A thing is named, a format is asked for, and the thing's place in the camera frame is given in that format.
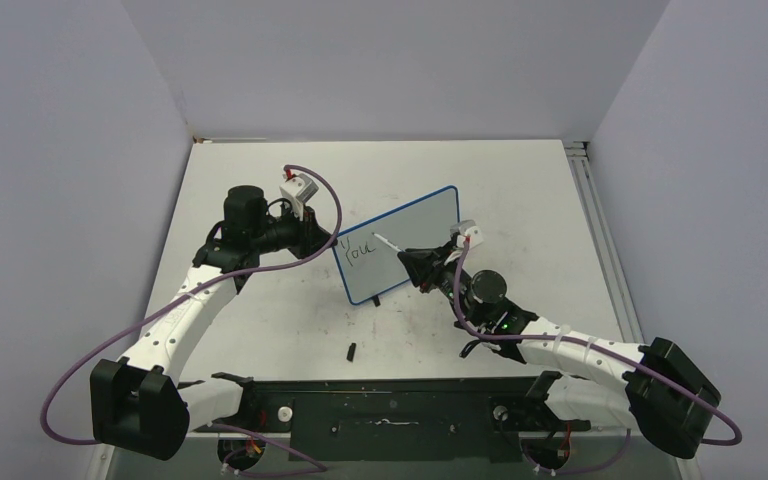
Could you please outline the white marker pen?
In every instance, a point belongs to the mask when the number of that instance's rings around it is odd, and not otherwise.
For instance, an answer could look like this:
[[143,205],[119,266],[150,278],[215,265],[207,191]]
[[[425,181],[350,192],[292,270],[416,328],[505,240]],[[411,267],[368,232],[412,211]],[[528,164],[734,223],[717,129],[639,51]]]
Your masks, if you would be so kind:
[[373,236],[394,252],[399,253],[403,251],[399,246],[385,238],[383,235],[373,232]]

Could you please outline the blue framed whiteboard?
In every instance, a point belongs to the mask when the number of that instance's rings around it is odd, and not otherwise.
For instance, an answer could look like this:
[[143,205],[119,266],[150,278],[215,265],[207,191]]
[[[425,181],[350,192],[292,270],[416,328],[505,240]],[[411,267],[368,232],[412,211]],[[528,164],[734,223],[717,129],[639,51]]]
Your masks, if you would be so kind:
[[341,231],[333,254],[348,302],[359,305],[409,281],[397,253],[373,232],[402,249],[434,248],[460,220],[459,191],[448,185]]

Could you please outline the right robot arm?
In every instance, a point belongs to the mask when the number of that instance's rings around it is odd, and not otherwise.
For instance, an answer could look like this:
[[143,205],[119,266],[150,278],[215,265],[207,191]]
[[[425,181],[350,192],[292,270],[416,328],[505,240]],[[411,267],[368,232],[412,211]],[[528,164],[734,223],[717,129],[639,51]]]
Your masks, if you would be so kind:
[[616,342],[528,311],[508,298],[499,273],[465,271],[470,247],[463,237],[431,249],[400,250],[397,259],[420,292],[447,298],[456,326],[475,344],[569,378],[527,398],[533,425],[577,420],[587,408],[682,459],[693,458],[702,445],[741,441],[736,424],[719,409],[720,392],[676,343],[661,337],[649,344]]

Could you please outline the black marker cap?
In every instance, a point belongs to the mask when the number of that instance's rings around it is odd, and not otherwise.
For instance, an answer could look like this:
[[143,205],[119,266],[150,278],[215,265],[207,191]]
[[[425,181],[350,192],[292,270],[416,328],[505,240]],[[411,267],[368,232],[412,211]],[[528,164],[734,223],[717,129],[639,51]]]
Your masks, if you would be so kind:
[[347,351],[347,355],[346,355],[346,360],[348,362],[353,362],[354,361],[354,358],[355,358],[355,355],[356,355],[356,350],[357,350],[357,344],[356,343],[351,343],[349,345],[349,348],[348,348],[348,351]]

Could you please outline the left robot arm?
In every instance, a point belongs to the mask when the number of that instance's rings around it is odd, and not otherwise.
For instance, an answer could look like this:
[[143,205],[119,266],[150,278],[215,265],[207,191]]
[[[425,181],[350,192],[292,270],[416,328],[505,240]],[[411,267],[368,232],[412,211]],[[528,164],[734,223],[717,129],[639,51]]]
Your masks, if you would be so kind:
[[223,217],[197,250],[173,300],[150,316],[148,330],[116,360],[101,360],[90,374],[96,441],[160,460],[179,450],[187,434],[221,419],[250,428],[258,403],[240,377],[219,373],[181,382],[185,364],[221,310],[255,272],[261,256],[286,250],[295,264],[329,248],[335,236],[317,222],[308,201],[319,187],[298,174],[280,186],[279,215],[261,188],[228,191]]

